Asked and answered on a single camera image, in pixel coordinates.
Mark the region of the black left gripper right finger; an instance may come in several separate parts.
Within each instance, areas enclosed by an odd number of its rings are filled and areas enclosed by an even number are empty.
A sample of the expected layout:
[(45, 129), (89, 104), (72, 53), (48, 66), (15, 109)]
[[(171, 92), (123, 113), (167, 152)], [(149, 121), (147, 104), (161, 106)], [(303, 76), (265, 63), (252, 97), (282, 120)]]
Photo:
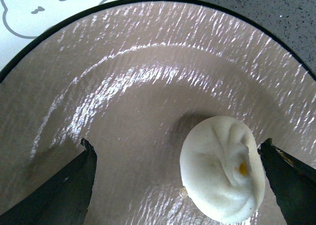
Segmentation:
[(314, 225), (316, 170), (276, 147), (271, 138), (260, 145), (258, 153), (286, 223)]

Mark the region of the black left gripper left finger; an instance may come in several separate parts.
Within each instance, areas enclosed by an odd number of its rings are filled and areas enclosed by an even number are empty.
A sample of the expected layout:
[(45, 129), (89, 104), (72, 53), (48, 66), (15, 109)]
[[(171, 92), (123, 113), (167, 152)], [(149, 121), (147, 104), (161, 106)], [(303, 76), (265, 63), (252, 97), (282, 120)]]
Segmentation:
[(88, 140), (85, 150), (33, 193), (0, 217), (2, 225), (81, 225), (92, 196), (97, 155)]

